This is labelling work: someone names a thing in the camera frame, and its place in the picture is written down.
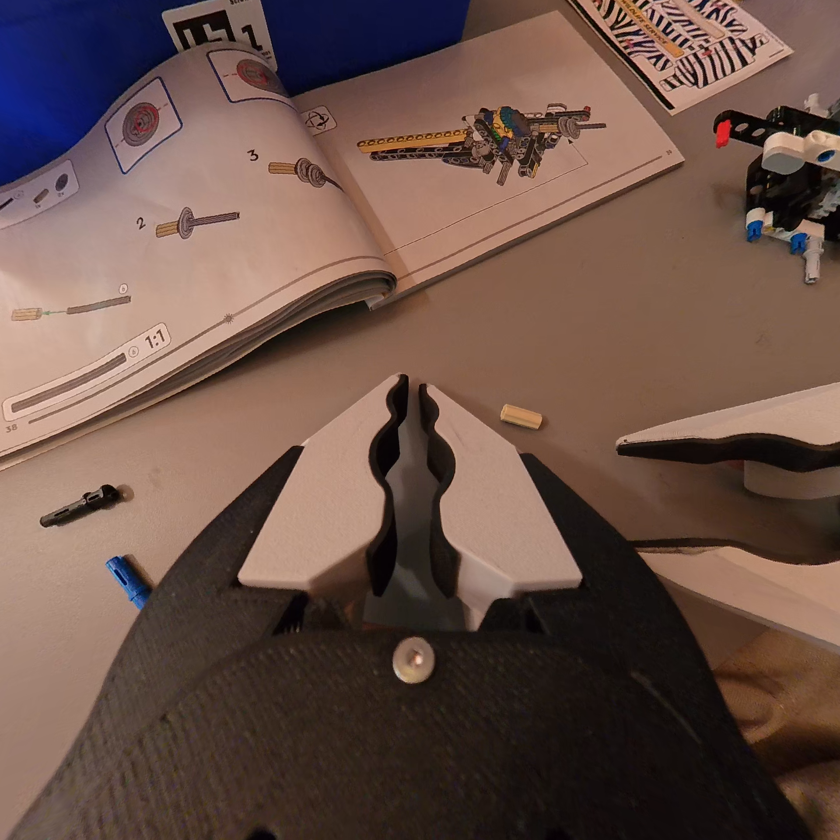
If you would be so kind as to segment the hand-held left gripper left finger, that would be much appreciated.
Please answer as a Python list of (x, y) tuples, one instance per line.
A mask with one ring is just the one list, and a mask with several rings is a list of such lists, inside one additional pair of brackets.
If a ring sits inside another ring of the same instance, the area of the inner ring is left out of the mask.
[(394, 374), (310, 436), (238, 573), (312, 596), (382, 595), (396, 565), (386, 475), (400, 457), (408, 377)]

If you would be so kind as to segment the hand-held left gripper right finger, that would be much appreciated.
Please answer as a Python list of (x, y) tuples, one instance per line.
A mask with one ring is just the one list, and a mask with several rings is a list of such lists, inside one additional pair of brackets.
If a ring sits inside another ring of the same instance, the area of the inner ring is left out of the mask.
[(490, 605), (583, 580), (513, 444), (433, 385), (419, 387), (427, 466), (438, 481), (430, 523), (437, 587), (477, 630)]

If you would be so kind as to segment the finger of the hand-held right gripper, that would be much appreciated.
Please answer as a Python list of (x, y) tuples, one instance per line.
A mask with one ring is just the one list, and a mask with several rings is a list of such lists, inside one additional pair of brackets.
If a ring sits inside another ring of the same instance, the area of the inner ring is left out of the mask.
[(838, 497), (839, 384), (651, 427), (617, 440), (616, 452), (697, 465), (737, 460), (755, 494)]
[(839, 653), (839, 560), (796, 562), (719, 539), (636, 540), (661, 578), (716, 606)]

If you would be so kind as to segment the blue lego pin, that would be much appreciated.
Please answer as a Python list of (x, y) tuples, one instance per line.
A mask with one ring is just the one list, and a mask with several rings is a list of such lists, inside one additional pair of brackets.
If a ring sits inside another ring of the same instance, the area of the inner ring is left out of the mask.
[(143, 609), (149, 600), (152, 589), (142, 574), (134, 568), (131, 561), (126, 556), (117, 555), (106, 562), (106, 568), (120, 585), (129, 601), (138, 610)]

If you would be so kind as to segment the black lego pin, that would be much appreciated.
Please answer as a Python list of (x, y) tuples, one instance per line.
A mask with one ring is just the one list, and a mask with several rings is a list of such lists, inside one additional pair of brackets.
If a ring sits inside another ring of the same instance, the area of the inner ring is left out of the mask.
[(38, 521), (47, 529), (61, 526), (85, 517), (94, 511), (110, 508), (123, 498), (121, 491), (112, 485), (102, 485), (98, 489), (84, 493), (64, 507), (42, 516)]

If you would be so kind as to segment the black white lego assembly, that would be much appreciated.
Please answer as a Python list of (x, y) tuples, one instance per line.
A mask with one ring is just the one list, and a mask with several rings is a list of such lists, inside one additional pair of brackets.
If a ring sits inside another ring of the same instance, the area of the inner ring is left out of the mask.
[(804, 258), (804, 283), (816, 283), (824, 244), (839, 239), (839, 101), (824, 108), (812, 94), (803, 109), (779, 106), (764, 119), (726, 110), (713, 129), (718, 148), (738, 140), (762, 150), (747, 171), (747, 240), (788, 243)]

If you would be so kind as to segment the open lego instruction booklet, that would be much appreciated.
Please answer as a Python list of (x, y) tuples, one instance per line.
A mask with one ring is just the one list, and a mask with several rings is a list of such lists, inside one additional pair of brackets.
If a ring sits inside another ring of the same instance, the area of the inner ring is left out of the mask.
[(2, 469), (683, 160), (558, 12), (297, 98), (182, 52), (2, 185)]

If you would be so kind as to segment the person's beige clothing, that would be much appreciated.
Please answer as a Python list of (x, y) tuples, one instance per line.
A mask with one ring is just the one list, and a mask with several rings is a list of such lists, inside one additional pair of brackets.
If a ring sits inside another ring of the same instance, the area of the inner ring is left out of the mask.
[(838, 654), (769, 629), (715, 677), (741, 734), (813, 837), (838, 839)]

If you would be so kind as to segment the zebra striped sticker sheet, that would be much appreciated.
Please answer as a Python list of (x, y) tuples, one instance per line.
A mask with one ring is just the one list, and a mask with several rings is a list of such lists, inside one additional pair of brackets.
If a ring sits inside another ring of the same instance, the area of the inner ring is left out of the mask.
[(793, 49), (729, 1), (571, 1), (671, 113), (754, 76)]

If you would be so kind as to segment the white printed marker card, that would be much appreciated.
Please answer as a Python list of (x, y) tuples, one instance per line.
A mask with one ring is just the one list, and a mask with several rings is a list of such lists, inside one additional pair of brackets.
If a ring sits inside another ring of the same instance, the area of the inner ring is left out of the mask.
[(238, 43), (277, 69), (260, 1), (204, 1), (164, 10), (161, 17), (180, 51), (213, 42)]

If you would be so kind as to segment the large blue storage bin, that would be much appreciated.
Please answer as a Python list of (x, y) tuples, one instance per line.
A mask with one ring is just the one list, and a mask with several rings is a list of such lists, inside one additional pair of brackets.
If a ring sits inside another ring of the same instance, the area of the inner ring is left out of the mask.
[(268, 2), (268, 32), (164, 2), (2, 2), (2, 229), (196, 211), (339, 212), (371, 188), (426, 207), (440, 174), (375, 173), (364, 137), (477, 130), (482, 113), (593, 119), (599, 56), (557, 9), (456, 42), (459, 2)]

